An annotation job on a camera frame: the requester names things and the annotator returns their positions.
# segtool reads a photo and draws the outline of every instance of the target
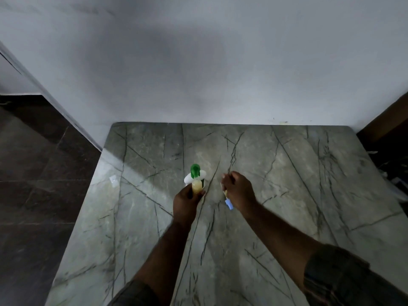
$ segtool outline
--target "bottle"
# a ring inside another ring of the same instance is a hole
[[[186,185],[191,184],[194,193],[199,193],[205,187],[205,177],[207,173],[201,170],[198,164],[193,164],[190,168],[190,174],[184,178]]]

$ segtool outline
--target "wall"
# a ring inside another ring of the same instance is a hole
[[[408,88],[408,0],[1,0],[0,40],[103,145],[115,121],[362,129]]]
[[[39,94],[39,90],[0,55],[0,95]]]

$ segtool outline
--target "floor tile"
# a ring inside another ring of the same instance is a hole
[[[30,223],[75,222],[84,201],[89,180],[38,181],[24,205]]]
[[[0,117],[7,117],[0,128],[0,181],[38,179],[56,144],[9,112],[0,111]]]
[[[1,305],[44,305],[73,227],[0,226]]]
[[[90,180],[100,151],[69,126],[40,180]]]
[[[4,109],[51,143],[57,144],[69,125],[42,95],[6,96],[1,100],[7,102]]]
[[[32,189],[30,182],[0,181],[0,224],[20,223],[27,218],[23,205]]]

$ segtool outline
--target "right hand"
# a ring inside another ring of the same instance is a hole
[[[222,174],[222,190],[227,190],[227,196],[232,205],[245,217],[251,206],[257,204],[252,184],[244,175],[232,171]]]

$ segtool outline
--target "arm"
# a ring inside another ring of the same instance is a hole
[[[259,204],[252,184],[245,176],[237,172],[224,174],[222,186],[223,190],[228,191],[231,203],[242,213],[255,234],[297,286],[304,291],[306,264],[322,244]]]
[[[161,305],[169,305],[171,302],[187,236],[196,217],[198,202],[204,194],[205,192],[202,191],[193,195],[191,185],[188,185],[176,195],[173,202],[171,225],[133,277],[133,280],[148,285],[156,294]],[[139,305],[137,303],[140,300],[137,296],[138,292],[129,292],[129,290],[133,289],[129,287],[125,291],[120,291],[113,301],[122,298],[120,295],[125,292],[122,295],[125,302],[117,304]]]

